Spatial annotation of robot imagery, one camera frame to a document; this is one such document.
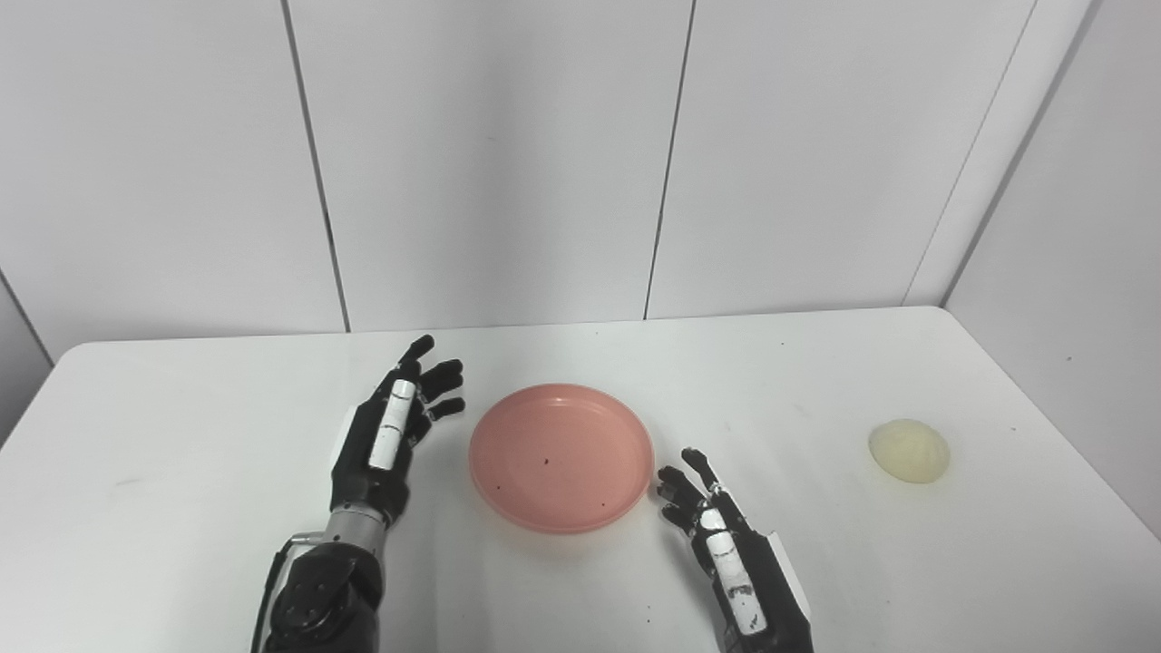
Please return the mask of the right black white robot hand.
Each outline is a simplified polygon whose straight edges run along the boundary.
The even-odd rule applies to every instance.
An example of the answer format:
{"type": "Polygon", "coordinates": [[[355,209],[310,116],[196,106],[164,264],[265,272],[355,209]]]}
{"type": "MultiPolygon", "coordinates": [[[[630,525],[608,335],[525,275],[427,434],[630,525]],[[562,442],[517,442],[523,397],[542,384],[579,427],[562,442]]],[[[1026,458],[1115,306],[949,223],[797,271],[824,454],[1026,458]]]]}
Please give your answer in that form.
{"type": "Polygon", "coordinates": [[[709,579],[723,616],[721,650],[813,652],[808,600],[778,533],[750,525],[702,451],[686,447],[680,458],[700,483],[668,464],[657,472],[656,491],[664,521],[688,539],[709,579]]]}

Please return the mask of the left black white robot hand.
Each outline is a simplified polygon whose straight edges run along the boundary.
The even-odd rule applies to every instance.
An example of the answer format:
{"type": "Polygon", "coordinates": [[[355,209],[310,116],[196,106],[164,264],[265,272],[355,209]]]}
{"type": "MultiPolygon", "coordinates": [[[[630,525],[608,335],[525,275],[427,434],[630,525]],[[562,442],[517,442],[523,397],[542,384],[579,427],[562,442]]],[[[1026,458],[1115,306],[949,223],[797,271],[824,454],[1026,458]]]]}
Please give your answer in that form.
{"type": "Polygon", "coordinates": [[[424,368],[433,335],[417,338],[370,396],[356,406],[331,471],[330,509],[369,508],[385,524],[405,512],[414,449],[440,419],[461,414],[466,401],[460,359],[424,368]]]}

